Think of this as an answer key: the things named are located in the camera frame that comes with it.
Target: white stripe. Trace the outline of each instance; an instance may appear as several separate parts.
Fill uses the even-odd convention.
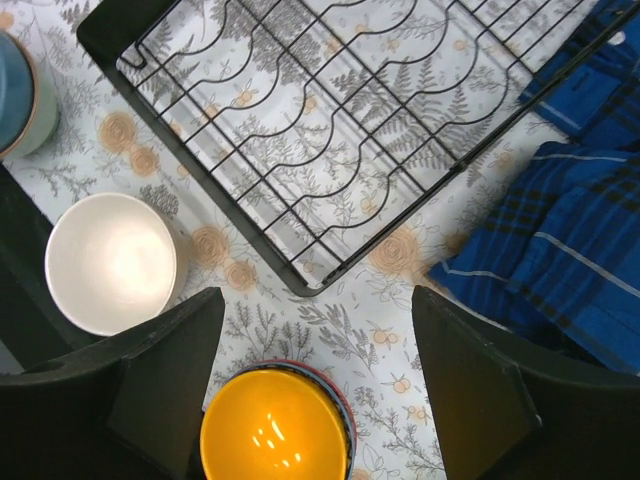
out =
[[[495,278],[496,280],[500,280],[501,282],[508,281],[506,278],[502,278],[493,272],[488,272],[485,270],[473,270],[471,272],[464,272],[462,270],[453,270],[449,268],[449,264],[446,261],[442,262],[442,265],[444,267],[445,272],[453,273],[454,275],[461,275],[463,277],[491,277],[491,278]]]
[[[504,325],[499,324],[498,322],[494,322],[493,320],[491,320],[490,318],[485,317],[484,315],[481,315],[480,313],[476,312],[475,310],[470,309],[469,307],[467,307],[464,303],[462,303],[460,300],[456,300],[455,297],[453,297],[453,295],[443,295],[441,292],[437,292],[435,290],[432,290],[433,293],[440,295],[441,297],[446,298],[447,300],[449,300],[451,303],[454,303],[455,305],[457,305],[458,307],[460,307],[461,309],[463,309],[465,312],[470,313],[471,315],[473,315],[474,317],[482,320],[483,322],[487,322],[490,323],[491,325],[493,325],[494,327],[497,327],[501,330],[506,330],[507,332],[510,332],[511,330],[509,330],[507,327],[505,327]]]
[[[573,248],[565,245],[564,243],[562,243],[560,240],[558,240],[556,237],[554,237],[553,235],[549,235],[548,233],[545,232],[536,232],[534,234],[534,237],[538,237],[538,238],[544,238],[545,240],[553,243],[556,247],[558,247],[560,250],[568,253],[569,255],[571,255],[573,258],[575,258],[576,260],[578,260],[579,262],[583,263],[584,265],[586,265],[587,267],[589,267],[591,270],[593,270],[594,272],[596,272],[598,275],[600,275],[601,277],[605,278],[606,280],[610,281],[611,283],[613,283],[614,285],[620,287],[621,289],[623,289],[625,292],[630,293],[631,295],[633,295],[634,297],[638,297],[640,298],[640,290],[632,287],[631,285],[629,285],[628,283],[620,280],[618,277],[616,277],[614,274],[612,274],[611,272],[605,270],[604,268],[602,268],[600,265],[598,265],[597,263],[592,262],[591,260],[589,260],[588,258],[582,256],[580,253],[576,252]]]
[[[533,97],[533,93],[529,93],[526,90],[524,92],[522,92],[522,94],[525,97]],[[576,130],[580,130],[582,127],[580,125],[578,125],[576,122],[574,122],[573,120],[571,120],[569,117],[566,117],[562,112],[559,112],[558,110],[556,110],[555,108],[553,108],[551,105],[549,105],[547,102],[540,102],[538,103],[539,107],[544,108],[545,110],[548,110],[549,112],[551,112],[552,114],[554,114],[556,117],[562,119],[563,121],[565,121],[566,123],[568,123],[569,125],[571,125],[573,128],[575,128]]]
[[[620,157],[588,157],[588,156],[580,156],[580,155],[571,155],[569,153],[560,153],[560,154],[551,154],[545,155],[543,157],[535,156],[531,160],[548,160],[549,158],[572,158],[574,160],[611,160],[612,162],[621,162],[624,163],[627,161],[626,158]]]

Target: blue bowl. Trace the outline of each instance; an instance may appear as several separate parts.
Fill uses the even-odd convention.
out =
[[[29,62],[11,36],[0,31],[0,154],[27,126],[34,91]]]

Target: table surface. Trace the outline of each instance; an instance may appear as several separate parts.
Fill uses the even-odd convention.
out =
[[[207,12],[217,2],[190,3]],[[297,298],[84,53],[75,31],[96,4],[4,0],[0,5],[0,28],[34,55],[55,86],[62,112],[48,144],[29,158],[5,162],[11,175],[52,223],[87,195],[118,191],[155,206],[191,237],[193,262],[181,298],[212,285],[222,287],[227,301],[205,407],[249,363],[274,357],[303,361],[332,378],[354,409],[355,479],[444,478],[410,312],[414,282],[428,281],[411,272],[416,265],[426,271],[462,248],[536,147],[560,135],[537,117],[526,117],[326,292]],[[207,18],[203,13],[203,29]],[[557,42],[569,31],[570,26],[559,29]],[[452,62],[470,54],[467,39],[447,42]],[[139,147],[135,154],[118,147],[128,140]]]

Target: black wire rack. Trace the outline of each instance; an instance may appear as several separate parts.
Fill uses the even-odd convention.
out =
[[[520,103],[594,3],[104,0],[78,37],[287,286],[311,296],[639,9],[611,2],[610,27]]]

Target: dish towel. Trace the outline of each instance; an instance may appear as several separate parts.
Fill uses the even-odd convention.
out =
[[[549,142],[430,277],[540,345],[640,372],[640,157]]]
[[[600,0],[520,96],[528,100],[635,0]],[[640,16],[534,110],[583,146],[640,150]]]

